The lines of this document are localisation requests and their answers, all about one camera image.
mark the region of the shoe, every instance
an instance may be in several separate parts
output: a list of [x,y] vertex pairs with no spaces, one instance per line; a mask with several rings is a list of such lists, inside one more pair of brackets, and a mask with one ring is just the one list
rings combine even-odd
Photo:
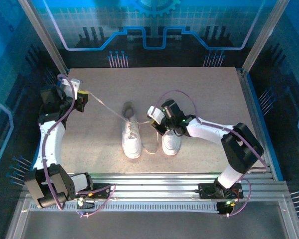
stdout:
[[180,137],[177,137],[174,130],[168,130],[162,137],[161,145],[165,154],[173,156],[179,152]]
[[142,143],[135,108],[131,102],[124,103],[122,114],[128,121],[123,122],[122,148],[128,158],[135,159],[142,153]]

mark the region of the robotic arm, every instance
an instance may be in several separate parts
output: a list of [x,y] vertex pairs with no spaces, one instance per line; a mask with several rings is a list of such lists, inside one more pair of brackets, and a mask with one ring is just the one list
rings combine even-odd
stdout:
[[[60,165],[61,143],[66,129],[67,117],[57,124],[47,137],[45,143],[46,158],[42,159],[43,139],[51,126],[67,113],[72,102],[75,101],[73,109],[84,112],[88,94],[80,91],[81,82],[79,80],[72,79],[71,83],[74,87],[74,95],[71,86],[64,79],[60,87],[47,86],[41,91],[43,105],[38,119],[41,131],[40,148],[33,170],[24,176],[24,182],[39,208],[55,204],[46,182],[43,160],[46,160],[48,175],[60,203],[73,200],[79,191],[90,192],[95,187],[106,186],[93,184],[88,173],[80,173],[70,177]],[[154,120],[151,125],[161,135],[171,129],[180,136],[199,137],[223,146],[229,165],[212,185],[212,195],[217,198],[226,198],[231,189],[235,187],[236,181],[248,172],[258,160],[246,144],[240,143],[239,137],[233,132],[242,136],[257,154],[262,155],[264,153],[263,148],[243,123],[236,126],[221,125],[207,122],[193,115],[185,116],[174,100],[165,102],[162,105],[162,110],[151,107],[148,111],[148,117]]]
[[[39,208],[49,207],[55,204],[54,198],[46,184],[43,170],[42,144],[48,130],[61,119],[70,109],[72,101],[74,108],[84,112],[88,102],[88,94],[80,91],[81,81],[72,79],[75,98],[72,98],[72,90],[69,83],[63,79],[61,86],[46,86],[41,90],[43,105],[40,109],[38,123],[41,131],[40,148],[33,170],[26,173],[24,182]],[[45,143],[45,155],[48,173],[53,188],[60,203],[73,200],[77,192],[92,190],[93,182],[88,173],[81,173],[70,177],[61,164],[61,143],[65,133],[67,117],[61,121],[50,133]]]
[[247,145],[240,143],[240,139],[231,131],[241,135],[260,156],[264,153],[259,142],[243,123],[236,126],[221,125],[193,115],[185,116],[174,100],[165,102],[161,107],[162,111],[153,106],[148,110],[148,117],[154,120],[151,125],[159,134],[164,135],[171,129],[180,136],[203,138],[223,146],[229,165],[214,181],[213,194],[217,198],[224,198],[237,180],[258,160]]

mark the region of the purple cable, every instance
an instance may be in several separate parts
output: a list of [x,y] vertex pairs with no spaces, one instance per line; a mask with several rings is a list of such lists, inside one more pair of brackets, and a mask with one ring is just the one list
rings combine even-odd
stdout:
[[64,120],[72,111],[73,107],[74,107],[74,103],[75,103],[75,93],[74,93],[74,87],[73,87],[73,84],[72,82],[64,75],[62,74],[59,74],[57,75],[57,79],[59,80],[60,78],[64,78],[65,80],[67,80],[71,86],[71,90],[72,90],[72,104],[70,106],[70,108],[68,109],[68,111],[65,113],[64,116],[62,116],[57,122],[54,123],[54,125],[51,126],[51,128],[47,131],[47,133],[45,134],[44,138],[43,138],[43,142],[42,142],[42,161],[43,161],[43,171],[44,171],[44,176],[45,176],[45,179],[46,179],[46,182],[48,184],[48,187],[49,187],[49,190],[52,194],[52,197],[56,203],[56,205],[58,206],[58,208],[60,210],[63,210],[62,209],[62,206],[61,206],[61,203],[59,201],[59,199],[57,198],[56,196],[56,192],[52,186],[52,183],[51,183],[51,180],[50,180],[50,176],[49,176],[49,173],[48,173],[48,168],[47,168],[47,165],[46,165],[46,155],[45,155],[45,145],[46,145],[46,141],[48,139],[48,136],[50,135],[51,131],[62,121]]
[[98,192],[102,192],[112,186],[115,186],[115,184],[111,184],[109,186],[106,186],[104,188],[100,188],[100,189],[97,189],[97,190],[94,190],[94,191],[79,191],[78,194],[90,194],[90,193],[98,193]]
[[112,192],[110,193],[109,197],[104,201],[104,203],[97,210],[95,210],[92,213],[86,214],[86,215],[81,215],[81,217],[87,217],[88,218],[89,216],[91,216],[93,214],[96,214],[98,211],[100,211],[105,206],[105,204],[110,200],[110,198],[113,196],[113,194],[115,192],[115,189],[116,189],[116,185],[114,185],[114,188],[113,188]]
[[211,127],[215,127],[215,128],[219,128],[219,129],[224,129],[224,130],[226,130],[226,131],[228,131],[228,132],[231,132],[231,133],[233,133],[234,135],[236,135],[238,138],[240,138],[240,140],[242,140],[242,142],[252,151],[252,153],[257,157],[257,159],[264,165],[264,167],[254,167],[254,168],[251,168],[251,169],[267,169],[268,168],[268,166],[267,166],[267,164],[265,163],[265,161],[260,157],[260,155],[254,150],[254,148],[240,135],[240,134],[238,134],[237,132],[235,132],[235,131],[233,131],[232,129],[229,129],[229,128],[226,128],[226,127],[222,127],[222,126],[219,126],[219,125],[216,125],[216,124],[213,124],[213,123],[206,123],[206,122],[202,122],[200,119],[199,119],[199,117],[198,117],[198,113],[197,113],[197,108],[196,108],[196,104],[194,103],[194,100],[188,95],[188,94],[186,94],[185,92],[183,92],[183,91],[180,91],[180,90],[172,90],[172,91],[168,91],[168,92],[166,92],[165,94],[163,94],[160,98],[159,98],[159,100],[157,101],[157,103],[156,103],[156,105],[154,106],[154,109],[153,109],[153,111],[151,112],[151,114],[153,114],[154,113],[154,111],[155,111],[155,109],[157,108],[157,106],[158,106],[158,104],[159,104],[159,102],[161,101],[161,99],[165,96],[165,95],[167,95],[167,94],[169,94],[169,93],[171,93],[171,92],[180,92],[180,93],[182,93],[182,94],[184,94],[184,95],[186,95],[190,100],[191,100],[191,102],[193,103],[193,105],[194,105],[194,109],[195,109],[195,115],[196,115],[196,119],[197,119],[197,121],[200,123],[200,124],[203,124],[203,125],[206,125],[206,126],[211,126]]
[[185,92],[180,91],[180,90],[172,90],[172,91],[168,91],[168,92],[166,92],[164,95],[162,95],[162,96],[159,98],[159,100],[156,102],[156,105],[154,106],[154,109],[153,109],[153,111],[151,112],[152,115],[153,115],[153,113],[155,112],[155,109],[158,107],[158,104],[159,104],[159,102],[161,101],[161,99],[162,99],[165,95],[167,95],[167,94],[169,94],[169,93],[171,93],[171,92],[180,92],[180,93],[186,95],[186,96],[191,100],[191,102],[193,103],[193,106],[194,106],[194,109],[195,109],[195,115],[198,115],[197,108],[196,108],[196,105],[195,105],[195,103],[194,103],[194,100],[193,100],[188,94],[186,94]]
[[251,169],[267,169],[268,168],[266,162],[260,157],[260,155],[254,150],[254,148],[240,134],[233,131],[232,129],[222,127],[222,126],[219,126],[219,125],[216,125],[216,124],[213,124],[213,123],[202,122],[202,124],[206,125],[206,126],[210,126],[210,127],[224,129],[224,130],[226,130],[228,132],[231,132],[234,135],[236,135],[252,151],[252,153],[257,157],[257,159],[264,165],[264,167],[254,167],[254,168],[251,168]]
[[232,217],[232,216],[234,216],[234,215],[236,215],[236,214],[238,214],[238,213],[240,213],[244,208],[245,208],[245,206],[247,205],[247,203],[249,202],[249,200],[250,200],[250,195],[251,195],[251,184],[250,184],[250,182],[249,182],[249,180],[248,179],[243,179],[243,180],[246,180],[247,181],[247,183],[248,183],[248,185],[249,185],[249,193],[248,193],[248,196],[247,196],[247,199],[246,199],[246,201],[245,201],[245,203],[244,203],[244,205],[238,210],[238,211],[236,211],[236,212],[234,212],[234,213],[231,213],[231,214],[229,214],[228,215],[228,217]]

